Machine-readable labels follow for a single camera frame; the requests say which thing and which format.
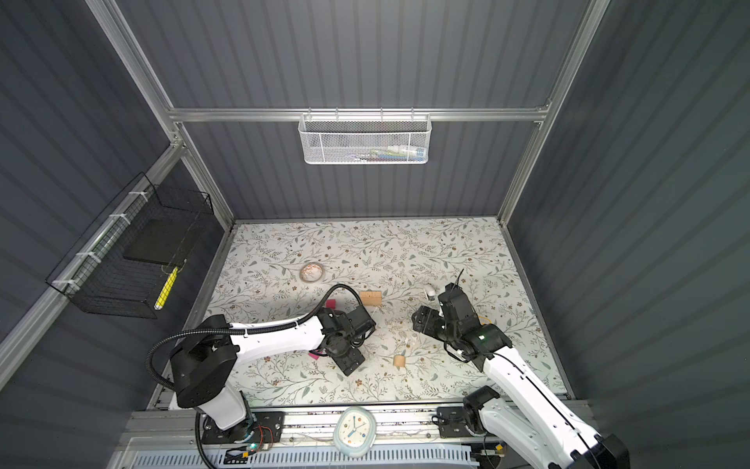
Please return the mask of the plain wood rectangular block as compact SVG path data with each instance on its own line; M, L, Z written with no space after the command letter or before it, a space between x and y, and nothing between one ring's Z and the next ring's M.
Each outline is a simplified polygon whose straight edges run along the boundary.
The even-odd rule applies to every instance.
M361 291L359 293L361 303L365 307L380 308L383 306L383 293L377 290Z

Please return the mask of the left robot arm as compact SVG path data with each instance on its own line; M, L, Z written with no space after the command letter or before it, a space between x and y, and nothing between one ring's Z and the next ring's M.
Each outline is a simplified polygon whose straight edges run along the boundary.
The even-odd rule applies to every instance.
M232 430L250 420L246 398L229 383L237 367L280 354L322 352L349 376L363 364L359 348L375 328L363 306L349 313L324 307L266 324L229 324L223 315L211 316L171 352L177 407L194 408L219 429Z

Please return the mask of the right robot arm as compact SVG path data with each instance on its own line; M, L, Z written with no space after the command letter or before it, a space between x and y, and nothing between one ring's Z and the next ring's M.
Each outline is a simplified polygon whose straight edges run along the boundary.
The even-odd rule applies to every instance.
M532 371L512 340L480 321L469 297L449 283L439 309L422 306L413 330L443 344L449 357L470 363L500 390L484 386L463 399L463 421L477 436L494 435L533 468L629 468L630 453L565 405Z

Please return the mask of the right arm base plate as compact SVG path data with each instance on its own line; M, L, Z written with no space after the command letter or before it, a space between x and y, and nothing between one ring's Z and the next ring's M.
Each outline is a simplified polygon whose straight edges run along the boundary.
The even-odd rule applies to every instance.
M431 422L439 429L443 439L484 437L486 430L472 422L462 406L439 406L431 416Z

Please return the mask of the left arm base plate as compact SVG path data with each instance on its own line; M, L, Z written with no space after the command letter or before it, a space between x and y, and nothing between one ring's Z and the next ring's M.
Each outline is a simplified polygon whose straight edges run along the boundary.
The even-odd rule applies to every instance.
M284 427L284 412L252 412L248 420L221 430L207 417L201 423L201 443L204 445L241 445L278 443Z

